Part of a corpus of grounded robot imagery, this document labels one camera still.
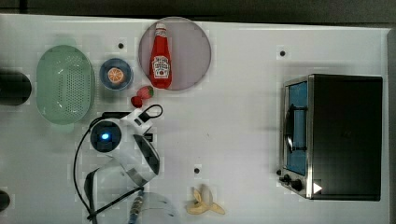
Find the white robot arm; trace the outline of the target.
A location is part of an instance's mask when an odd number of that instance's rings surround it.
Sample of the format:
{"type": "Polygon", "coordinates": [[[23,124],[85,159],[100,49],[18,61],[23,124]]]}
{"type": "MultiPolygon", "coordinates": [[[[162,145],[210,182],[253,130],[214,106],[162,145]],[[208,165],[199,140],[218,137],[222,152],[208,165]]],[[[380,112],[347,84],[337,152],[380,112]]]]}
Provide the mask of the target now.
{"type": "Polygon", "coordinates": [[[90,124],[90,145],[109,158],[85,179],[90,224],[181,224],[166,197],[145,191],[161,168],[148,136],[153,119],[147,109],[136,109],[105,112],[90,124]]]}

